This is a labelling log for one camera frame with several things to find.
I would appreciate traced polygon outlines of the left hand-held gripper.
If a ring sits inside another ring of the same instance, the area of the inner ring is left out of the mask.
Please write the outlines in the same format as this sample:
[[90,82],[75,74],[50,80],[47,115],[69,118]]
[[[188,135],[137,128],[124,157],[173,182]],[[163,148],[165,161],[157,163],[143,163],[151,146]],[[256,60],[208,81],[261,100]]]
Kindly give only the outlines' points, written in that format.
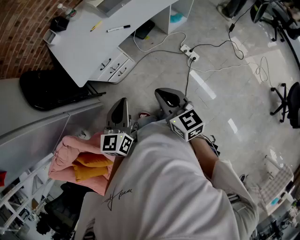
[[101,135],[101,152],[115,157],[126,157],[137,138],[131,124],[131,115],[128,114],[127,98],[121,98],[112,106],[106,123]]

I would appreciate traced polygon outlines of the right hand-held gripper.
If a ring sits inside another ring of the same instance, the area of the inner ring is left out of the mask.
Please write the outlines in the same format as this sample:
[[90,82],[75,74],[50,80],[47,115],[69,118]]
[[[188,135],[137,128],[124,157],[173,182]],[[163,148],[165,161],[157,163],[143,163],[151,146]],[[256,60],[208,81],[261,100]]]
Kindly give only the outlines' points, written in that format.
[[171,88],[158,88],[155,97],[163,112],[169,115],[167,123],[170,129],[184,141],[188,142],[203,132],[204,122],[184,93]]

